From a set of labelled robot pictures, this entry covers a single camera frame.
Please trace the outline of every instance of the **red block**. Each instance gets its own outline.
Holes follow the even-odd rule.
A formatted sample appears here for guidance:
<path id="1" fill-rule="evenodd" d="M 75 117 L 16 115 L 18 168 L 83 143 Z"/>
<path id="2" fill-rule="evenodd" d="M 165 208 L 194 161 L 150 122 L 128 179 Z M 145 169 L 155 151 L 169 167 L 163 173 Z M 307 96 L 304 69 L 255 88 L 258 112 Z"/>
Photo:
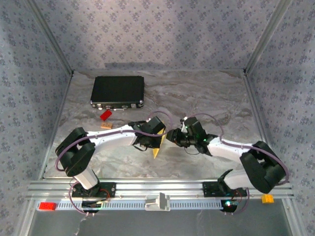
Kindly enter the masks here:
<path id="1" fill-rule="evenodd" d="M 39 210 L 55 210 L 57 203 L 40 203 Z"/>
<path id="2" fill-rule="evenodd" d="M 107 110 L 102 115 L 100 115 L 100 118 L 102 121 L 105 121 L 107 118 L 109 118 L 112 115 L 112 112 L 110 110 Z"/>

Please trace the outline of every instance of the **wall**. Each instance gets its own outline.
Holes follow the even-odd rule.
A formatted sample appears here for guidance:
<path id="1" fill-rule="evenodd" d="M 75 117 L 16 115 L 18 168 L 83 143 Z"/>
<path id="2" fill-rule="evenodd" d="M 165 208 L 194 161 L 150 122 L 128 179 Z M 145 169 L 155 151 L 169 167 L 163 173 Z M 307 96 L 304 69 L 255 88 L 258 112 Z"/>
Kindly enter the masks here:
<path id="1" fill-rule="evenodd" d="M 244 68 L 278 0 L 36 0 L 75 70 Z"/>
<path id="2" fill-rule="evenodd" d="M 315 235 L 315 3 L 296 0 L 250 80 L 272 146 L 285 161 L 309 235 Z"/>
<path id="3" fill-rule="evenodd" d="M 12 235 L 37 179 L 69 79 L 31 13 L 0 1 L 0 235 Z"/>

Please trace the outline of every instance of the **yellow object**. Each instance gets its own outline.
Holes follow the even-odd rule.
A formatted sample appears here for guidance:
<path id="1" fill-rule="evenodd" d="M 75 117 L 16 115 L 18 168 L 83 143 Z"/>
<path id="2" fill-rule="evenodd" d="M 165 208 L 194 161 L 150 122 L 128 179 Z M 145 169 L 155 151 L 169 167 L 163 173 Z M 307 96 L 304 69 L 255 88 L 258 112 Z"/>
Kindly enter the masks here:
<path id="1" fill-rule="evenodd" d="M 162 134 L 162 133 L 164 133 L 164 131 L 165 131 L 165 129 L 162 129 L 157 134 Z M 165 139 L 165 135 L 162 136 L 161 144 L 159 146 L 160 148 L 161 148 L 161 145 L 162 145 L 164 139 Z M 154 159 L 157 157 L 158 151 L 159 151 L 159 148 L 154 148 L 153 149 L 153 157 L 154 157 Z"/>
<path id="2" fill-rule="evenodd" d="M 274 197 L 271 194 L 261 196 L 262 203 L 274 203 Z"/>

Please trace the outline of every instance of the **yellow triangular piece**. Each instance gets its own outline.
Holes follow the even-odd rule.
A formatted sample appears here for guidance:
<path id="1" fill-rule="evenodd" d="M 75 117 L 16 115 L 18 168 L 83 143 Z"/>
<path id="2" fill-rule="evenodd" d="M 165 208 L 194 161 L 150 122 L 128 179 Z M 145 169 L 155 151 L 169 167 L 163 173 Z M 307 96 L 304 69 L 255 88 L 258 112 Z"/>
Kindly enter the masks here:
<path id="1" fill-rule="evenodd" d="M 162 129 L 157 134 L 162 134 L 162 133 L 164 133 L 164 131 L 165 131 L 165 129 Z M 159 147 L 161 147 L 164 139 L 165 139 L 165 135 L 162 136 L 161 144 L 160 144 Z M 154 159 L 157 157 L 158 151 L 159 151 L 159 148 L 154 148 L 153 149 L 153 157 L 154 157 Z"/>

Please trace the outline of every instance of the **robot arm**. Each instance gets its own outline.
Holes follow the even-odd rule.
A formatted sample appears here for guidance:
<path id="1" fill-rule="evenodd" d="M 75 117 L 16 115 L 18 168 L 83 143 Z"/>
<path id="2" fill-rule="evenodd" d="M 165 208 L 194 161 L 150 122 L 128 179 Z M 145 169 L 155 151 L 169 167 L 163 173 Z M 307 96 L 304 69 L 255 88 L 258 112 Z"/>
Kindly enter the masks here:
<path id="1" fill-rule="evenodd" d="M 74 177 L 81 185 L 90 192 L 99 190 L 99 180 L 93 170 L 88 167 L 93 154 L 107 148 L 130 146 L 140 144 L 147 148 L 159 148 L 161 136 L 149 137 L 147 134 L 157 134 L 165 129 L 165 125 L 158 117 L 154 117 L 148 122 L 131 122 L 117 129 L 86 132 L 82 127 L 74 129 L 67 138 L 57 147 L 57 156 L 72 143 L 84 139 L 77 145 L 68 149 L 60 158 L 60 163 L 68 177 Z"/>
<path id="2" fill-rule="evenodd" d="M 242 164 L 242 170 L 228 170 L 218 179 L 223 193 L 243 187 L 255 187 L 262 193 L 269 193 L 285 177 L 279 162 L 257 150 L 243 148 L 255 147 L 276 156 L 265 142 L 241 144 L 220 140 L 217 135 L 206 134 L 196 117 L 184 120 L 183 128 L 169 131 L 166 138 L 180 147 L 194 145 L 200 153 Z"/>

